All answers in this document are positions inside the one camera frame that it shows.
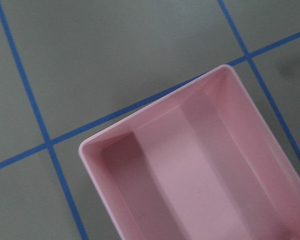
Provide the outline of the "pink plastic bin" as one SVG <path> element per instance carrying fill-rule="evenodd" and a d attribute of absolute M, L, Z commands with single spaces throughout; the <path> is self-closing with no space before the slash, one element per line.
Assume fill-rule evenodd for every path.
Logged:
<path fill-rule="evenodd" d="M 78 153 L 123 240 L 300 240 L 300 178 L 229 65 Z"/>

